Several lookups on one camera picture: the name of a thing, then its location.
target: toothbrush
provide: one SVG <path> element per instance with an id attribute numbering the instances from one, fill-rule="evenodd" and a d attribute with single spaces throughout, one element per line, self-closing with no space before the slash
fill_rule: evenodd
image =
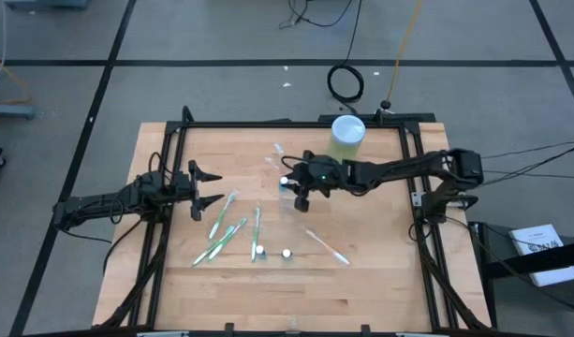
<path id="1" fill-rule="evenodd" d="M 261 211 L 259 207 L 256 207 L 256 227 L 253 229 L 253 243 L 251 244 L 251 263 L 256 260 L 256 247 L 258 247 L 258 234 L 259 234 L 259 217 L 261 216 Z"/>
<path id="2" fill-rule="evenodd" d="M 241 221 L 239 222 L 239 225 L 236 228 L 234 228 L 234 230 L 230 233 L 230 235 L 228 235 L 226 238 L 223 238 L 220 241 L 220 243 L 213 249 L 213 251 L 208 256 L 208 261 L 211 261 L 216 255 L 218 255 L 218 253 L 220 253 L 222 248 L 224 248 L 228 244 L 228 242 L 230 242 L 230 239 L 232 239 L 232 237 L 234 237 L 234 235 L 237 234 L 237 230 L 239 230 L 239 228 L 245 226 L 246 223 L 247 223 L 247 218 L 241 219 Z"/>
<path id="3" fill-rule="evenodd" d="M 191 267 L 195 267 L 197 266 L 201 260 L 203 258 L 205 258 L 208 254 L 210 254 L 210 252 L 212 252 L 212 250 L 218 246 L 218 244 L 220 244 L 220 242 L 222 242 L 222 240 L 224 240 L 228 235 L 230 235 L 230 233 L 232 233 L 234 230 L 234 226 L 228 226 L 227 228 L 227 232 L 226 234 L 224 234 L 224 236 L 222 237 L 222 239 L 220 239 L 218 242 L 214 242 L 208 249 L 205 250 L 205 252 L 201 253 L 200 256 L 198 256 L 195 261 L 193 261 L 193 263 L 191 264 Z"/>
<path id="4" fill-rule="evenodd" d="M 228 196 L 228 200 L 227 200 L 226 205 L 224 205 L 224 208 L 222 209 L 222 211 L 220 211 L 220 215 L 218 215 L 218 220 L 216 220 L 215 223 L 213 224 L 213 227 L 212 227 L 212 230 L 210 231 L 210 236 L 208 237 L 208 240 L 211 240 L 213 238 L 213 235 L 215 235 L 215 232 L 218 231 L 218 229 L 220 228 L 220 223 L 222 222 L 222 219 L 224 219 L 224 214 L 226 214 L 226 212 L 227 212 L 228 205 L 230 205 L 230 203 L 232 201 L 234 201 L 234 199 L 236 197 L 237 197 L 237 192 L 232 192 Z"/>
<path id="5" fill-rule="evenodd" d="M 305 233 L 307 233 L 307 235 L 309 235 L 310 237 L 312 237 L 312 239 L 316 240 L 317 242 L 322 243 L 322 245 L 329 250 L 329 252 L 331 252 L 334 257 L 336 257 L 337 259 L 339 259 L 341 262 L 350 265 L 351 263 L 349 262 L 349 260 L 346 259 L 346 257 L 344 257 L 341 253 L 337 252 L 336 249 L 330 247 L 327 243 L 325 243 L 324 241 L 322 241 L 322 239 L 320 239 L 316 233 L 314 233 L 311 229 L 306 228 L 305 229 Z"/>

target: white toothbrush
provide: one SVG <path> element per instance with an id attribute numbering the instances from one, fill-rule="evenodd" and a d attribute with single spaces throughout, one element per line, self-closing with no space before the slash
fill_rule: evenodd
<path id="1" fill-rule="evenodd" d="M 325 243 L 324 241 L 322 241 L 322 239 L 320 239 L 320 238 L 316 235 L 316 233 L 314 233 L 311 229 L 308 229 L 308 228 L 307 228 L 307 229 L 305 230 L 305 233 L 307 233 L 307 235 L 309 235 L 310 237 L 312 237 L 312 239 L 315 239 L 316 241 L 322 243 L 322 245 L 323 245 L 324 247 L 326 247 L 326 249 L 328 249 L 329 252 L 331 252 L 331 253 L 334 255 L 334 257 L 338 258 L 341 262 L 347 264 L 347 266 L 351 264 L 351 263 L 349 262 L 349 260 L 346 259 L 346 257 L 344 257 L 341 253 L 337 252 L 336 249 L 330 247 L 327 243 Z"/>

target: wire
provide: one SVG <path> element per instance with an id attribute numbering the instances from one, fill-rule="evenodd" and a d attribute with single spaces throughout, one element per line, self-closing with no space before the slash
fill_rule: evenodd
<path id="1" fill-rule="evenodd" d="M 492 169 L 484 169 L 483 172 L 488 173 L 497 173 L 497 174 L 511 174 L 512 172 L 501 171 L 501 170 L 492 170 Z M 528 176 L 528 177 L 543 177 L 543 178 L 565 178 L 565 179 L 574 179 L 574 176 L 567 176 L 567 175 L 559 175 L 559 174 L 535 174 L 535 173 L 520 173 L 520 175 Z"/>
<path id="2" fill-rule="evenodd" d="M 416 224 L 414 223 L 409 225 L 409 228 L 407 229 L 407 236 L 409 236 L 409 239 L 411 239 L 412 242 L 418 242 L 418 239 L 411 236 L 411 229 L 414 227 L 414 225 Z M 428 233 L 424 235 L 422 241 L 426 241 L 426 239 L 428 239 L 428 237 L 433 233 L 433 227 L 430 224 L 424 224 L 424 225 L 429 225 L 429 227 L 428 227 Z"/>
<path id="3" fill-rule="evenodd" d="M 300 17 L 297 18 L 297 20 L 293 21 L 293 16 L 295 15 L 294 11 L 290 11 L 290 16 L 288 17 L 288 19 L 284 20 L 283 22 L 280 22 L 278 24 L 278 29 L 285 29 L 285 28 L 289 28 L 294 26 L 295 24 L 299 23 L 302 20 L 302 16 L 305 15 L 305 12 L 307 11 L 307 3 L 309 2 L 309 0 L 305 0 L 305 8 L 303 9 L 302 15 Z M 293 7 L 297 8 L 297 0 L 293 1 Z"/>
<path id="4" fill-rule="evenodd" d="M 154 152 L 152 153 L 152 155 L 149 157 L 149 162 L 147 163 L 147 171 L 149 173 L 153 172 L 152 169 L 152 164 L 154 163 L 154 158 L 158 157 L 159 158 L 159 162 L 162 164 L 162 169 L 169 173 L 170 175 L 174 175 L 174 173 L 172 173 L 171 170 L 168 169 L 168 167 L 166 166 L 166 162 L 164 162 L 164 160 L 162 160 L 162 155 L 159 152 Z"/>
<path id="5" fill-rule="evenodd" d="M 303 158 L 299 158 L 299 157 L 292 156 L 292 155 L 283 155 L 283 156 L 280 158 L 280 162 L 283 163 L 283 165 L 286 166 L 287 169 L 290 169 L 290 170 L 293 170 L 293 167 L 292 167 L 291 165 L 287 164 L 287 162 L 285 162 L 285 159 L 299 160 L 299 161 L 301 161 L 301 162 L 303 162 L 303 163 L 308 163 L 308 164 L 310 163 L 309 160 L 306 160 L 306 159 L 303 159 Z"/>
<path id="6" fill-rule="evenodd" d="M 544 150 L 544 149 L 550 149 L 550 148 L 553 148 L 553 147 L 562 146 L 562 145 L 568 145 L 568 144 L 574 144 L 574 140 L 572 140 L 572 141 L 564 141 L 564 142 L 560 142 L 560 143 L 553 144 L 553 145 L 539 146 L 539 147 L 536 147 L 536 148 L 527 149 L 527 150 L 522 150 L 522 151 L 516 151 L 516 152 L 509 152 L 509 153 L 504 153 L 504 154 L 494 154 L 494 155 L 482 156 L 482 159 L 492 159 L 492 158 L 498 158 L 498 157 L 502 157 L 502 156 L 506 156 L 506 155 L 512 155 L 512 154 L 525 154 L 525 153 L 529 153 L 529 152 L 533 152 L 533 151 L 539 151 L 539 150 Z"/>
<path id="7" fill-rule="evenodd" d="M 517 273 L 515 270 L 513 270 L 503 259 L 501 259 L 499 256 L 497 256 L 495 253 L 493 253 L 491 250 L 489 250 L 482 242 L 480 242 L 479 237 L 476 235 L 476 233 L 474 233 L 474 231 L 472 231 L 472 229 L 469 227 L 468 224 L 464 223 L 461 220 L 457 220 L 455 218 L 452 218 L 450 216 L 446 216 L 449 220 L 462 225 L 464 227 L 467 228 L 468 232 L 470 233 L 471 236 L 474 237 L 474 242 L 477 243 L 480 248 L 485 251 L 486 253 L 488 253 L 489 255 L 491 255 L 492 257 L 494 257 L 494 259 L 496 259 L 501 266 L 503 266 L 503 268 L 505 268 L 507 271 L 509 271 L 510 274 L 512 274 L 513 276 L 517 277 L 518 279 L 522 280 L 523 282 L 525 282 L 526 284 L 530 285 L 532 288 L 538 290 L 540 293 L 542 293 L 543 295 L 547 296 L 548 298 L 550 298 L 551 300 L 554 300 L 560 304 L 565 305 L 566 307 L 574 310 L 574 304 L 567 302 L 565 300 L 561 300 L 557 297 L 555 297 L 554 295 L 551 295 L 549 292 L 539 288 L 538 286 L 535 286 L 531 281 L 525 279 L 523 276 L 521 276 L 519 273 Z"/>
<path id="8" fill-rule="evenodd" d="M 390 87 L 389 87 L 389 94 L 387 95 L 387 102 L 390 102 L 390 96 L 392 95 L 392 90 L 395 87 L 395 82 L 397 81 L 397 75 L 399 74 L 399 62 L 403 57 L 403 53 L 405 51 L 405 47 L 407 46 L 407 40 L 409 39 L 409 35 L 411 34 L 411 30 L 416 23 L 416 18 L 418 17 L 419 8 L 421 7 L 421 0 L 418 0 L 416 4 L 416 8 L 414 9 L 414 15 L 411 17 L 411 22 L 407 26 L 407 31 L 405 32 L 405 36 L 403 38 L 403 42 L 401 43 L 401 47 L 399 48 L 399 53 L 397 54 L 397 60 L 395 61 L 395 68 L 392 72 L 392 79 L 390 79 Z"/>
<path id="9" fill-rule="evenodd" d="M 7 50 L 7 23 L 6 23 L 6 5 L 2 1 L 2 64 L 0 65 L 0 72 L 2 67 L 6 64 L 6 50 Z"/>
<path id="10" fill-rule="evenodd" d="M 549 157 L 549 158 L 547 158 L 547 159 L 545 159 L 545 160 L 543 160 L 543 161 L 541 161 L 541 162 L 538 162 L 538 163 L 535 163 L 535 164 L 528 165 L 528 166 L 526 166 L 526 167 L 517 169 L 517 170 L 515 170 L 515 171 L 513 171 L 513 172 L 510 172 L 509 174 L 506 174 L 505 176 L 503 176 L 503 177 L 501 177 L 501 178 L 493 179 L 493 180 L 491 180 L 491 181 L 488 181 L 488 182 L 486 182 L 486 183 L 483 183 L 482 186 L 480 186 L 480 187 L 488 186 L 488 185 L 493 184 L 493 183 L 500 183 L 500 182 L 503 182 L 503 181 L 505 181 L 505 180 L 509 180 L 509 179 L 513 179 L 513 178 L 519 177 L 519 176 L 525 174 L 526 172 L 529 172 L 529 171 L 531 171 L 531 170 L 533 170 L 533 169 L 537 169 L 537 168 L 539 168 L 539 167 L 541 167 L 541 166 L 543 166 L 543 165 L 545 165 L 545 164 L 547 164 L 547 163 L 552 162 L 552 161 L 555 160 L 555 159 L 558 159 L 558 158 L 560 158 L 560 157 L 562 157 L 562 156 L 564 156 L 564 155 L 566 155 L 566 154 L 572 153 L 572 152 L 574 152 L 574 147 L 571 148 L 571 149 L 569 149 L 569 150 L 563 151 L 563 152 L 560 153 L 560 154 L 557 154 L 557 155 L 554 155 L 554 156 L 552 156 L 552 157 Z"/>
<path id="11" fill-rule="evenodd" d="M 132 232 L 133 230 L 135 230 L 135 228 L 137 228 L 137 226 L 143 222 L 143 219 L 139 219 L 139 221 L 137 221 L 137 223 L 135 225 L 133 225 L 131 228 L 129 228 L 123 235 L 120 236 L 120 238 L 118 238 L 118 240 L 116 240 L 116 242 L 110 247 L 110 249 L 108 250 L 108 253 L 106 254 L 106 257 L 103 259 L 103 272 L 106 272 L 106 267 L 108 266 L 108 259 L 111 256 L 111 252 L 113 252 L 114 248 L 116 248 L 116 246 L 118 245 L 118 243 L 120 243 L 126 236 L 128 236 L 128 234 L 130 234 L 130 232 Z"/>
<path id="12" fill-rule="evenodd" d="M 118 191 L 118 193 L 116 193 L 116 195 L 114 196 L 114 198 L 111 200 L 111 205 L 110 205 L 110 222 L 112 222 L 114 225 L 118 225 L 120 224 L 120 221 L 122 221 L 122 217 L 125 215 L 125 205 L 122 201 L 120 201 L 118 199 L 118 197 L 128 188 L 128 185 L 125 185 L 125 187 L 121 188 L 120 191 Z M 120 205 L 120 212 L 116 215 L 118 215 L 118 219 L 114 219 L 114 204 L 119 204 Z"/>
<path id="13" fill-rule="evenodd" d="M 356 68 L 354 68 L 353 66 L 347 66 L 346 63 L 347 63 L 347 61 L 349 61 L 349 56 L 351 56 L 351 50 L 353 49 L 353 42 L 355 41 L 355 34 L 358 31 L 358 22 L 360 21 L 361 2 L 362 1 L 363 0 L 360 0 L 360 2 L 358 4 L 358 14 L 355 18 L 355 26 L 353 27 L 353 34 L 351 35 L 351 40 L 349 42 L 349 50 L 346 53 L 346 58 L 340 65 L 333 66 L 331 68 L 331 70 L 328 72 L 328 77 L 326 79 L 326 82 L 328 83 L 328 91 L 331 93 L 332 97 L 334 97 L 336 100 L 341 102 L 344 106 L 346 106 L 349 110 L 351 110 L 351 112 L 354 115 L 357 115 L 358 112 L 353 107 L 349 106 L 348 103 L 355 103 L 361 99 L 361 96 L 363 95 L 364 82 L 363 82 L 363 76 L 361 75 L 361 73 Z M 342 96 L 342 95 L 337 94 L 336 91 L 334 91 L 334 88 L 332 87 L 332 75 L 334 75 L 334 72 L 338 69 L 344 69 L 344 70 L 350 72 L 355 77 L 355 79 L 358 81 L 359 89 L 358 89 L 358 92 L 356 94 L 354 94 L 353 96 Z"/>
<path id="14" fill-rule="evenodd" d="M 4 100 L 4 101 L 0 101 L 0 104 L 28 104 L 31 102 L 31 100 L 33 100 L 33 95 L 31 94 L 31 91 L 28 89 L 28 86 L 26 85 L 26 83 L 24 83 L 23 80 L 19 79 L 16 77 L 16 75 L 14 75 L 11 71 L 9 71 L 4 65 L 2 65 L 0 63 L 0 68 L 2 70 L 4 70 L 4 72 L 18 85 L 20 86 L 27 94 L 26 98 L 15 98 L 15 99 L 9 99 L 9 100 Z"/>
<path id="15" fill-rule="evenodd" d="M 343 17 L 345 16 L 346 11 L 349 9 L 349 6 L 351 6 L 351 2 L 353 2 L 353 0 L 348 0 L 348 2 L 346 3 L 345 9 L 343 10 L 343 13 L 341 13 L 341 15 L 339 16 L 339 18 L 336 19 L 336 21 L 333 22 L 333 23 L 327 23 L 327 24 L 325 24 L 325 23 L 313 22 L 313 21 L 311 21 L 311 20 L 309 20 L 309 19 L 303 17 L 304 11 L 307 10 L 307 1 L 308 1 L 308 0 L 305 1 L 305 9 L 303 10 L 303 13 L 302 13 L 302 14 L 299 14 L 299 13 L 297 12 L 297 10 L 295 10 L 295 8 L 293 8 L 293 6 L 292 6 L 291 3 L 290 3 L 290 0 L 288 0 L 288 7 L 290 8 L 290 10 L 291 10 L 291 12 L 292 12 L 293 14 L 297 15 L 298 20 L 300 20 L 300 21 L 305 21 L 305 22 L 310 23 L 310 24 L 312 24 L 312 25 L 314 25 L 314 26 L 322 27 L 322 28 L 332 27 L 332 26 L 334 26 L 336 23 L 338 23 L 339 21 L 341 21 L 341 19 L 343 19 Z"/>
<path id="16" fill-rule="evenodd" d="M 61 231 L 62 231 L 63 233 L 65 233 L 66 235 L 73 236 L 73 237 L 75 237 L 75 238 L 86 239 L 86 240 L 93 240 L 93 241 L 105 242 L 105 243 L 111 244 L 111 241 L 110 241 L 110 240 L 100 239 L 100 238 L 94 238 L 94 237 L 88 237 L 88 236 L 84 236 L 84 235 L 79 235 L 79 234 L 70 233 L 67 229 L 61 229 Z"/>

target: gray floor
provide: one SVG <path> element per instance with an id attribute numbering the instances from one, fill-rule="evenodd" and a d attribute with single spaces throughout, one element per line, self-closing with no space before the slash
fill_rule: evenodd
<path id="1" fill-rule="evenodd" d="M 345 0 L 316 0 L 308 15 L 338 16 Z M 540 0 L 567 59 L 574 60 L 574 0 Z M 92 0 L 83 11 L 8 11 L 11 59 L 105 60 L 126 0 Z M 352 58 L 394 58 L 414 2 L 366 0 Z M 339 59 L 355 20 L 352 7 L 332 28 L 300 24 L 278 30 L 288 16 L 283 0 L 138 1 L 120 50 L 121 60 Z M 0 8 L 1 52 L 1 8 Z M 554 60 L 527 0 L 425 1 L 406 59 Z M 0 119 L 0 335 L 9 332 L 38 249 L 66 177 L 101 76 L 101 67 L 11 68 L 31 87 L 37 117 Z M 116 67 L 113 69 L 73 195 L 122 186 L 139 124 L 177 119 L 183 104 L 201 121 L 313 121 L 339 113 L 326 89 L 324 66 Z M 388 90 L 391 67 L 359 67 L 366 81 L 361 112 L 373 111 Z M 340 92 L 353 91 L 337 75 Z M 20 92 L 0 79 L 0 99 Z M 433 112 L 446 124 L 451 146 L 482 154 L 574 139 L 574 98 L 557 67 L 403 67 L 393 96 L 397 112 Z M 560 149 L 485 161 L 512 170 Z M 574 175 L 574 154 L 538 173 Z M 574 180 L 517 178 L 479 189 L 469 213 L 508 227 L 553 223 L 574 235 Z M 111 237 L 106 221 L 77 232 Z M 86 329 L 101 282 L 106 244 L 59 237 L 25 332 Z M 498 296 L 502 330 L 574 334 L 574 314 L 554 319 L 517 298 Z"/>

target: white bottle cap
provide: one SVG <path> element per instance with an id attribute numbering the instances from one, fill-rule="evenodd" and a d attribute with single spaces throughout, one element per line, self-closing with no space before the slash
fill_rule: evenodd
<path id="1" fill-rule="evenodd" d="M 345 146 L 360 145 L 365 136 L 365 125 L 361 119 L 344 115 L 332 122 L 332 138 Z"/>

